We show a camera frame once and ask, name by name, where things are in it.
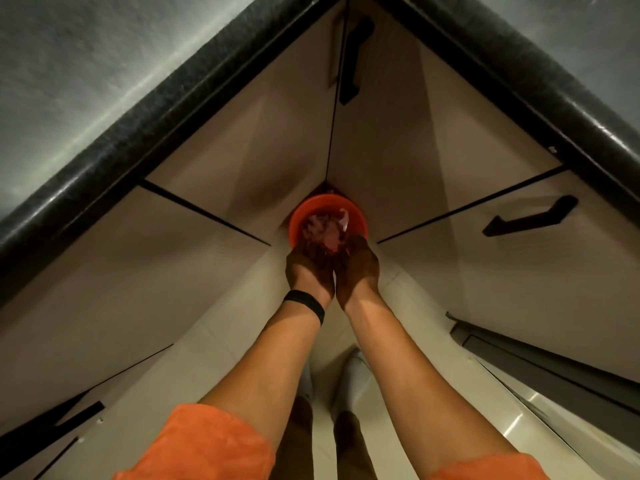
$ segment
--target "tiled floor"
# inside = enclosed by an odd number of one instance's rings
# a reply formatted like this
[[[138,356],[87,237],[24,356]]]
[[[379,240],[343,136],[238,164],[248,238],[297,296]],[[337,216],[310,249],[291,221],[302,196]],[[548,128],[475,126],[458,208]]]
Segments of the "tiled floor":
[[[46,479],[107,480],[131,466],[153,441],[172,407],[197,401],[242,357],[286,293],[282,233],[276,244],[169,349],[52,468]],[[409,275],[379,253],[383,297],[444,377],[521,451],[533,454],[553,480],[598,479],[587,464],[449,336],[453,323]],[[335,446],[327,412],[344,357],[355,346],[346,316],[327,310],[310,361],[314,375],[316,480],[335,479]],[[358,404],[380,480],[416,478],[375,383]]]

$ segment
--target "black handle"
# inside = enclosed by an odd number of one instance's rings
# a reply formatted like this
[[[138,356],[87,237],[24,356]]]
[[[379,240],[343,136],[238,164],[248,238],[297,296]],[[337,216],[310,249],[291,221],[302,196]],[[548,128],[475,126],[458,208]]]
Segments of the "black handle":
[[[373,20],[368,16],[364,17],[356,28],[347,35],[347,42],[344,45],[344,62],[342,65],[342,79],[340,81],[340,104],[345,105],[360,92],[360,88],[353,83],[358,63],[358,52],[360,46],[373,33]]]
[[[493,237],[495,235],[511,234],[513,232],[560,224],[576,205],[578,205],[578,199],[576,199],[576,197],[573,195],[564,195],[556,200],[556,203],[553,204],[548,211],[540,214],[522,217],[512,221],[505,221],[500,216],[496,216],[489,222],[489,225],[484,228],[482,233],[487,237]]]

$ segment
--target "orange shirt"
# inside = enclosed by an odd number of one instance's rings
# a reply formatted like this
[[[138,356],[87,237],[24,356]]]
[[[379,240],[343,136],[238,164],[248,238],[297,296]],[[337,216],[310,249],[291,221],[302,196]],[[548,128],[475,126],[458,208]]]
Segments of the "orange shirt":
[[[271,445],[232,414],[204,404],[182,404],[140,461],[113,480],[266,480]],[[489,455],[456,463],[428,480],[548,480],[530,455]]]

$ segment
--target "black wristband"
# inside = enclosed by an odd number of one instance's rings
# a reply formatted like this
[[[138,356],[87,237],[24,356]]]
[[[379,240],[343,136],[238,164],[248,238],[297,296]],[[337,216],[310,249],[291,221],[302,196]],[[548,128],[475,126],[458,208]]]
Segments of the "black wristband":
[[[320,320],[320,325],[324,322],[324,308],[316,298],[311,296],[309,293],[300,290],[291,290],[286,294],[283,301],[295,301],[297,303],[301,303],[306,306],[313,313],[318,315],[318,320]]]

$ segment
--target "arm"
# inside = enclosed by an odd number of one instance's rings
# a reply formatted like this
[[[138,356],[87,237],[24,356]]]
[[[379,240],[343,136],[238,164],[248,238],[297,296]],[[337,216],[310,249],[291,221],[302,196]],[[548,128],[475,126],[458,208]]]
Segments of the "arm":
[[[457,461],[516,449],[432,366],[380,297],[378,259],[362,237],[334,261],[337,298],[420,478]]]
[[[287,280],[291,289],[305,291],[324,308],[329,306],[333,272],[318,247],[292,251]],[[320,322],[308,307],[283,302],[240,362],[200,403],[235,414],[277,449],[319,330]]]

